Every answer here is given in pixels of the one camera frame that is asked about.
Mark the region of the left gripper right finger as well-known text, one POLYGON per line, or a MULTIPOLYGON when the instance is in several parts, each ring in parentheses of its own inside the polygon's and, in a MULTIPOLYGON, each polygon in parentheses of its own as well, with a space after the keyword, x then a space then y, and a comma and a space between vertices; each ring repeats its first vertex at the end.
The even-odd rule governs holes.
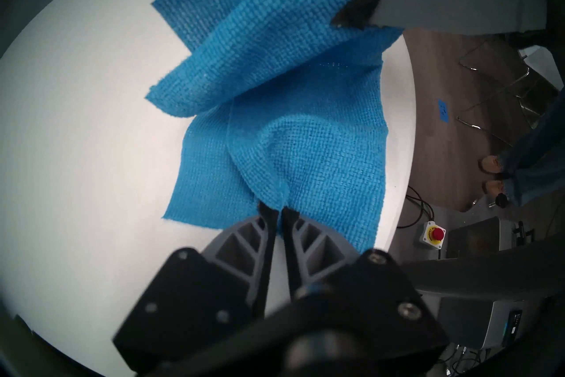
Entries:
POLYGON ((286 364, 437 362, 448 336, 387 252, 358 253, 289 208, 281 231, 292 299, 314 308, 313 328, 289 346, 286 364))

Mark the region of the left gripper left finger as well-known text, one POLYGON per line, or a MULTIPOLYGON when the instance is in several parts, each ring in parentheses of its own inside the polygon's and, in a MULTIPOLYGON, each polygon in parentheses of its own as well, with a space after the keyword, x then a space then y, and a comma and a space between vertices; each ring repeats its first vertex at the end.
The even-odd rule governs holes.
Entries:
POLYGON ((264 316, 279 212, 222 230, 201 252, 174 251, 113 338, 127 366, 148 374, 204 350, 264 316))

